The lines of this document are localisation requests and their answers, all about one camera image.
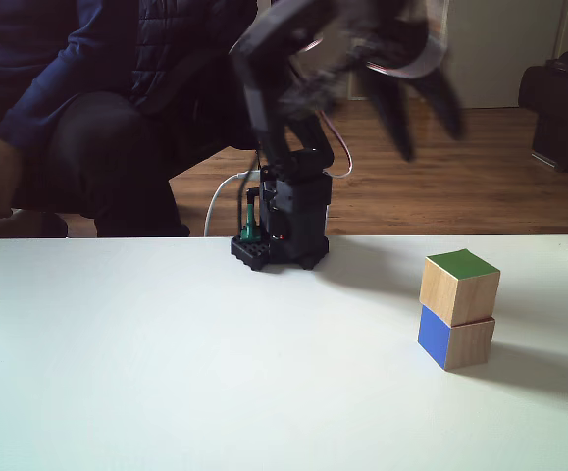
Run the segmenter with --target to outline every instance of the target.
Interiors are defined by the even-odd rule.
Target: cable
[[[336,126],[334,126],[334,123],[332,123],[332,120],[330,119],[330,117],[327,116],[327,114],[323,110],[319,111],[319,116],[325,122],[325,124],[330,129],[330,131],[334,134],[336,139],[338,139],[338,142],[342,146],[342,149],[344,149],[344,152],[346,153],[346,158],[349,161],[349,170],[346,172],[346,174],[333,175],[333,174],[330,174],[327,170],[324,171],[323,173],[325,175],[329,175],[333,179],[346,179],[349,175],[351,175],[353,173],[353,156],[351,155],[351,151],[349,150],[349,147],[346,145],[346,142],[344,141],[344,139],[342,138],[342,136],[340,135],[340,133],[336,129]]]
[[[243,180],[246,177],[247,172],[243,172],[241,174],[236,174],[236,175],[232,175],[230,176],[228,179],[226,179],[223,184],[221,184],[218,189],[216,190],[216,193],[214,193],[214,197],[212,198],[212,202],[209,205],[209,209],[207,210],[207,218],[205,219],[205,231],[204,234],[205,236],[209,236],[209,225],[212,221],[212,215],[214,214],[214,207],[216,206],[216,200],[218,199],[218,197],[221,195],[221,193],[223,192],[223,189],[225,189],[225,187],[231,183],[234,182],[236,180]],[[249,179],[257,182],[259,181],[259,177],[260,177],[260,172],[258,170],[252,170],[251,172],[249,172]]]

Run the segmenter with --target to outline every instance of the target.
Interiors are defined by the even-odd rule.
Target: green component
[[[499,272],[493,265],[475,256],[467,249],[433,255],[428,258],[458,280],[482,277]]]
[[[246,213],[246,226],[244,226],[240,233],[240,241],[246,243],[259,242],[262,237],[260,236],[257,223],[255,222],[255,213],[252,204],[246,206]]]

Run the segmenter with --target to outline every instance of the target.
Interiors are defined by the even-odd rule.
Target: wood grain
[[[443,369],[454,370],[489,361],[494,329],[494,319],[452,328]]]
[[[536,116],[520,109],[465,112],[468,135],[453,142],[430,110],[411,106],[418,160],[399,158],[367,102],[347,102],[335,124],[354,157],[351,178],[336,181],[330,235],[568,234],[568,174],[531,156]],[[335,171],[346,168],[336,147]],[[251,155],[228,149],[172,180],[182,220],[202,236],[218,185],[244,171]],[[237,185],[219,199],[211,235],[235,234]],[[94,236],[69,216],[71,236]]]
[[[457,293],[458,280],[426,258],[419,297],[421,304],[439,316],[448,326],[455,325],[452,324],[452,318]]]

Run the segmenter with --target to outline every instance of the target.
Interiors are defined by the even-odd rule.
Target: stacked blocks
[[[486,363],[500,272],[469,250],[428,257],[419,344],[444,370]]]

